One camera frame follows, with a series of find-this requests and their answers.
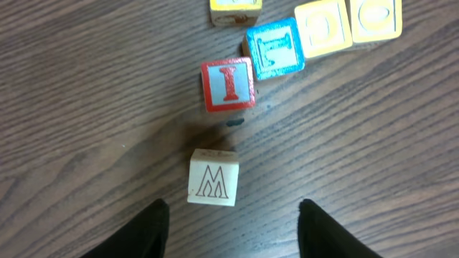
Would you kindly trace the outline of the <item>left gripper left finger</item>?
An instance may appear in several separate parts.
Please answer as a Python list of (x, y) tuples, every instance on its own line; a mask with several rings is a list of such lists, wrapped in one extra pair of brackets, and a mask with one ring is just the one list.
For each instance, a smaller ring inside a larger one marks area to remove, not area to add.
[(82, 258), (163, 258), (169, 205), (157, 199)]

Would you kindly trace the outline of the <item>white patterned block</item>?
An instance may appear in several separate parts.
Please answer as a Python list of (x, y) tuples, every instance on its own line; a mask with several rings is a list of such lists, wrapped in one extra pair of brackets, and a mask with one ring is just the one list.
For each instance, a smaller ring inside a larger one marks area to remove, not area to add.
[(187, 201), (234, 206), (239, 170), (240, 163), (235, 152), (197, 148), (190, 160)]

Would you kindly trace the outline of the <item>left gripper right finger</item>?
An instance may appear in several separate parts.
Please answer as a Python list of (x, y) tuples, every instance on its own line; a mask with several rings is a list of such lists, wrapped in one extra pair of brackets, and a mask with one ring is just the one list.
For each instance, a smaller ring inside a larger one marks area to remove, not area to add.
[(382, 258), (314, 201), (301, 201), (299, 212), (298, 246), (301, 258)]

